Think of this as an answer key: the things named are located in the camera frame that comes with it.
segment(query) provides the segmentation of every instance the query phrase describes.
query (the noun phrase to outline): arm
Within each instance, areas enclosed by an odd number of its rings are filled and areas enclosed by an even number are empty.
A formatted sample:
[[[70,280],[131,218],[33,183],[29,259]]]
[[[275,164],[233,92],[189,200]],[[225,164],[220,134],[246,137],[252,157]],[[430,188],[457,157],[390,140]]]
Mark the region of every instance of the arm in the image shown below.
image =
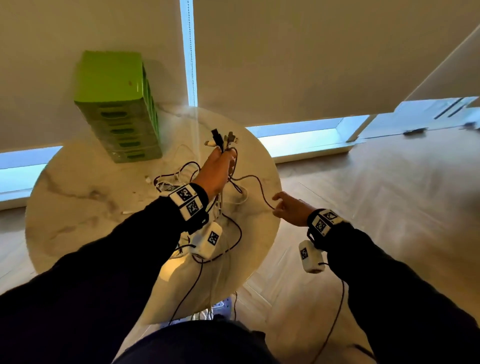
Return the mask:
[[[308,226],[331,270],[348,284],[348,305],[380,363],[479,361],[480,329],[470,315],[351,224],[331,224],[323,236],[312,225],[320,210],[278,197],[283,205],[274,213],[287,221],[294,214],[294,223]]]
[[[203,206],[227,182],[229,165],[233,155],[216,150],[192,183]],[[189,223],[169,197],[160,197],[4,293],[0,362],[111,363]]]

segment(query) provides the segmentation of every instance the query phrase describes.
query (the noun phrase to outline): wooden floor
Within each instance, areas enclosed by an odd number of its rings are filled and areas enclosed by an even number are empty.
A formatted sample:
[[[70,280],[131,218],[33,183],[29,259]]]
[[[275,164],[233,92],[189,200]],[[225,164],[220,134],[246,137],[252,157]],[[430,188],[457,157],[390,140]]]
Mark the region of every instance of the wooden floor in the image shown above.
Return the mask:
[[[278,170],[285,191],[332,208],[480,320],[480,133],[447,129],[424,138],[371,139],[348,155],[284,163]],[[0,292],[34,275],[23,214],[0,211]],[[282,222],[267,258],[238,290],[237,318],[265,331],[284,363],[311,362],[341,296],[340,280],[328,269],[303,271],[298,243],[305,233]],[[372,363],[348,348],[353,343],[368,347],[345,303],[317,363]]]

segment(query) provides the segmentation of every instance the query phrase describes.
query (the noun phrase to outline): black long-sleeve shirt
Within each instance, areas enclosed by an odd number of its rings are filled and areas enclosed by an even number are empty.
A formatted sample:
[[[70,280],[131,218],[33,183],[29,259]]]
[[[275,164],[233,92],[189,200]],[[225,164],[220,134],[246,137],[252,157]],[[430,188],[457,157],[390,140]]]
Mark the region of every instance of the black long-sleeve shirt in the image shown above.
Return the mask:
[[[201,187],[192,184],[207,205]],[[142,313],[161,266],[188,229],[158,198],[108,236],[62,257],[0,296],[0,363],[110,363]],[[331,269],[380,363],[479,362],[475,320],[341,223],[328,234]],[[193,321],[149,335],[118,363],[275,362],[264,343],[229,322]]]

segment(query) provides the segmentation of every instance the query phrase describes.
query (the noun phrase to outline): white marble table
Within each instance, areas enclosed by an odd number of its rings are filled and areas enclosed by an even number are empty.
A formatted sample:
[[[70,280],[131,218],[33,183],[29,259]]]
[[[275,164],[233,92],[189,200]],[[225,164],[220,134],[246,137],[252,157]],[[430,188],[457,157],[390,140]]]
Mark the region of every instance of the white marble table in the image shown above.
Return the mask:
[[[38,273],[48,270],[63,255],[103,237],[128,217],[158,197],[152,184],[157,175],[173,173],[185,162],[203,164],[212,149],[204,146],[210,130],[232,131],[238,138],[239,159],[235,177],[258,176],[267,200],[281,190],[275,164],[263,145],[244,127],[204,109],[169,108],[160,112],[161,159],[115,164],[90,130],[68,142],[41,173],[26,210],[26,243]],[[279,219],[262,199],[254,178],[238,183],[248,189],[248,199],[228,183],[224,190],[224,212],[242,228],[243,238],[229,253],[204,265],[202,275],[176,317],[207,308],[232,294],[265,258],[275,239]],[[238,228],[224,217],[224,228],[215,255],[232,246]],[[153,324],[168,321],[180,300],[196,280],[200,265],[186,256],[169,260],[160,271],[150,300],[140,319]]]

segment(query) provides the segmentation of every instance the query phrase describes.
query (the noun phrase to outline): hand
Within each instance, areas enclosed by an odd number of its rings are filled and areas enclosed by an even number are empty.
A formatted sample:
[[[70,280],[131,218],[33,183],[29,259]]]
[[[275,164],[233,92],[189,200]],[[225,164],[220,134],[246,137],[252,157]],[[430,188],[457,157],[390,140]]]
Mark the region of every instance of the hand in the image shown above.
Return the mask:
[[[273,214],[292,225],[307,226],[307,218],[316,208],[302,200],[293,198],[283,191],[272,197],[274,201],[279,198],[281,198],[282,201],[276,206],[275,210],[273,210]]]
[[[192,181],[207,192],[209,201],[222,192],[229,174],[233,172],[236,157],[235,150],[229,149],[222,153],[220,148],[216,147]]]

